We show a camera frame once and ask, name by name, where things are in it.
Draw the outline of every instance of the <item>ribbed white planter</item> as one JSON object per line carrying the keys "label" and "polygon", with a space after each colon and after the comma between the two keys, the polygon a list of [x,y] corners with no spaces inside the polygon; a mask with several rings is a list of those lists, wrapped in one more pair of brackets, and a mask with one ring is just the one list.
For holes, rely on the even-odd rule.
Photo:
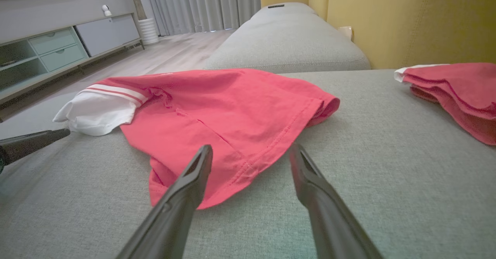
{"label": "ribbed white planter", "polygon": [[143,44],[145,46],[159,42],[157,30],[155,29],[154,18],[142,19],[141,21],[138,21],[138,24],[141,29],[141,33],[143,33],[143,37],[141,37],[141,39],[143,40]]}

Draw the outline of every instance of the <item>folded red cloth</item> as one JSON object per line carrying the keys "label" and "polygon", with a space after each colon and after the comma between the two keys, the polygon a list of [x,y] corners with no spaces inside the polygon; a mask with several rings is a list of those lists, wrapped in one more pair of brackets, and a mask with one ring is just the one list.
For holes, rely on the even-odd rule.
{"label": "folded red cloth", "polygon": [[438,102],[479,141],[496,145],[496,64],[460,63],[399,69],[419,98]]}

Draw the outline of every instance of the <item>drawer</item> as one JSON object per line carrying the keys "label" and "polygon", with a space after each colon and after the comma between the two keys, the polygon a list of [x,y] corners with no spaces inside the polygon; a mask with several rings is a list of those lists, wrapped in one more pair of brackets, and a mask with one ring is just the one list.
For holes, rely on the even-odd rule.
{"label": "drawer", "polygon": [[84,58],[84,55],[79,49],[78,45],[73,45],[72,47],[67,47],[65,49],[61,49],[51,54],[42,56],[41,61],[46,66],[48,71],[51,72],[82,58]]}
{"label": "drawer", "polygon": [[76,40],[69,29],[31,38],[29,41],[37,54],[44,54],[76,43]]}

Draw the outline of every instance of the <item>wall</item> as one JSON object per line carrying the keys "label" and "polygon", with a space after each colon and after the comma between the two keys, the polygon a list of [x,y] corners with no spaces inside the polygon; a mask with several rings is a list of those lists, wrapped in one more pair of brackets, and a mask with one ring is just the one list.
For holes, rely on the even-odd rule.
{"label": "wall", "polygon": [[104,4],[113,15],[135,12],[133,0],[0,0],[0,43],[99,19]]}

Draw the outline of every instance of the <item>sheer curtain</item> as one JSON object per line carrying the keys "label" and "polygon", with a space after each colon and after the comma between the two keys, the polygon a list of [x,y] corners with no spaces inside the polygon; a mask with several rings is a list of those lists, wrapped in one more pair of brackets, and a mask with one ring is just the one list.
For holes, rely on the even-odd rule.
{"label": "sheer curtain", "polygon": [[160,35],[235,29],[260,9],[260,0],[149,0]]}

